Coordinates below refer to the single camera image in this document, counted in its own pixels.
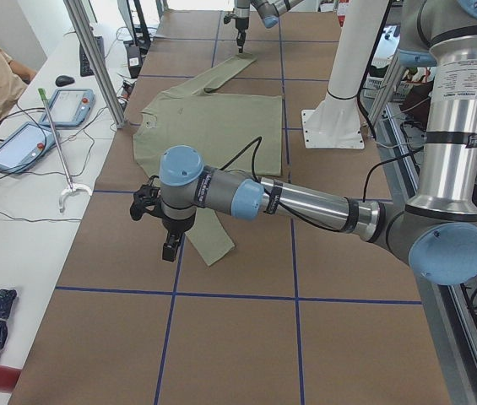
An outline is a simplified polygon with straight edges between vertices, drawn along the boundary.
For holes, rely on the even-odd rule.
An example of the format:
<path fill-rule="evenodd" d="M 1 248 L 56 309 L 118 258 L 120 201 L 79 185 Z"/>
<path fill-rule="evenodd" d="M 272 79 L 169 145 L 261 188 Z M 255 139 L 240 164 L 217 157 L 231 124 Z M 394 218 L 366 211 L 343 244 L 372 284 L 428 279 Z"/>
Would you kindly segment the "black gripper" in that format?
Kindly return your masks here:
<path fill-rule="evenodd" d="M 164 214 L 163 225 L 167 230 L 167 238 L 162 247 L 162 259 L 167 262 L 174 262 L 183 234 L 194 225 L 196 207 L 189 205 L 185 208 L 173 208 L 163 202 L 161 208 Z"/>
<path fill-rule="evenodd" d="M 229 24 L 235 20 L 235 27 L 238 30 L 236 36 L 236 45 L 239 53 L 243 53 L 246 42 L 246 31 L 249 28 L 250 1 L 235 0 L 233 10 L 224 16 L 224 24 Z"/>

